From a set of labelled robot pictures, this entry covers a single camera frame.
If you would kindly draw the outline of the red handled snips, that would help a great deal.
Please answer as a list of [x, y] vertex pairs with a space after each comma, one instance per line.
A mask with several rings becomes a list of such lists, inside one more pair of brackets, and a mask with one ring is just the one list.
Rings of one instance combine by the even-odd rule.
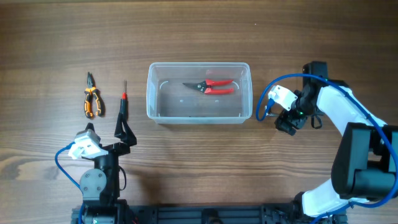
[[228, 95], [234, 92], [234, 88], [219, 89], [218, 87], [232, 84], [232, 82], [233, 80], [214, 81], [206, 79], [200, 83], [183, 83], [183, 85], [204, 95]]

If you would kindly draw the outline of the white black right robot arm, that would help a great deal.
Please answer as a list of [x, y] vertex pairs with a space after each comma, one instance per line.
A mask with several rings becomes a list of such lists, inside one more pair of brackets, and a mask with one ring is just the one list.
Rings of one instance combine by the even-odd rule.
[[314, 129], [327, 116], [342, 135], [331, 177], [295, 197], [293, 218], [333, 221], [353, 205], [375, 208], [397, 197], [397, 127], [375, 117], [343, 80], [328, 76], [325, 62], [310, 62], [299, 73], [301, 90], [272, 82], [266, 110], [277, 103], [283, 110], [275, 127], [293, 136], [307, 120]]

